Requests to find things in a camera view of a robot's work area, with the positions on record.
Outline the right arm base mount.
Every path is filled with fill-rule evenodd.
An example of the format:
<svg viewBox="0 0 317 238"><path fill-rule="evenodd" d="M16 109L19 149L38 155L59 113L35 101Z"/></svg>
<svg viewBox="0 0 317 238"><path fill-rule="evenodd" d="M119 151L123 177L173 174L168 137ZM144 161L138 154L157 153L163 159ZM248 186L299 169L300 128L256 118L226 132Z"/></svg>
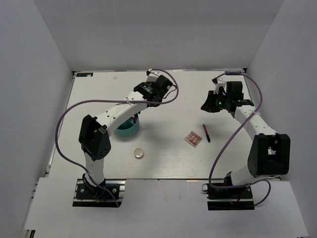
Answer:
<svg viewBox="0 0 317 238"><path fill-rule="evenodd" d="M209 211L254 210L253 194L249 187L237 189L213 188L208 183L202 185L202 192L207 194Z"/></svg>

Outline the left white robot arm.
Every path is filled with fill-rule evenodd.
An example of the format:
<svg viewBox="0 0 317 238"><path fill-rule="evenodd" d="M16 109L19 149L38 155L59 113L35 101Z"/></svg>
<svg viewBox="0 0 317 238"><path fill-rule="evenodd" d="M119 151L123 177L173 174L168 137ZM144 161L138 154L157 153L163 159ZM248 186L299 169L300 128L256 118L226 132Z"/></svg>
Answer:
<svg viewBox="0 0 317 238"><path fill-rule="evenodd" d="M173 83L163 75L149 76L147 81L134 87L122 103L117 103L106 112L82 120L79 142L86 159L87 173L83 180L87 191L94 198L104 194L104 158L111 150L109 137L135 114L148 107L157 107Z"/></svg>

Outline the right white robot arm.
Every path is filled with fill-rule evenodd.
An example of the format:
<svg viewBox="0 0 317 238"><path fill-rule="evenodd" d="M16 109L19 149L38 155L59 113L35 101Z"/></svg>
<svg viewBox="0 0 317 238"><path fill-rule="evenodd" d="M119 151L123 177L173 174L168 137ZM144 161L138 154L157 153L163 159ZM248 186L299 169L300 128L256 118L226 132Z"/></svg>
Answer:
<svg viewBox="0 0 317 238"><path fill-rule="evenodd" d="M211 183L212 188L223 189L231 198L241 193L242 187L259 180L286 175L290 165L291 140L287 134L272 129L257 113L249 99L244 99L243 84L240 81L213 79L215 89L208 92L201 110L208 113L228 111L239 123L239 130L245 129L252 140L247 163L242 168L229 172L223 185Z"/></svg>

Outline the eyeshadow palette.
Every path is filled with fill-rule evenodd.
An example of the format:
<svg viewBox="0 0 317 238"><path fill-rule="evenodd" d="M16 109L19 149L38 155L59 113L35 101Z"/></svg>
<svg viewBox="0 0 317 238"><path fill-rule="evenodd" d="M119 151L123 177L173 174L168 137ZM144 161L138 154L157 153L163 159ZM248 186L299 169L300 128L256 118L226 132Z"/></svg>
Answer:
<svg viewBox="0 0 317 238"><path fill-rule="evenodd" d="M202 138L197 135L194 131L191 131L185 138L184 140L188 142L190 145L193 147L197 147L197 145L202 141Z"/></svg>

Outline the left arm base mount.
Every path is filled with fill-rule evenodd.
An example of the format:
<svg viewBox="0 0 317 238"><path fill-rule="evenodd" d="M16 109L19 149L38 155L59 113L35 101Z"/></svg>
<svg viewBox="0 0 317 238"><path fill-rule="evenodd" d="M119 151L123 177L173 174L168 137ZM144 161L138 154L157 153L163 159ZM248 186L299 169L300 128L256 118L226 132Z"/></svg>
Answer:
<svg viewBox="0 0 317 238"><path fill-rule="evenodd" d="M77 180L73 197L73 207L98 207L98 208L118 208L123 200L125 191L125 180L106 180L104 186L111 192L112 196L104 189L97 188L93 193L83 182Z"/></svg>

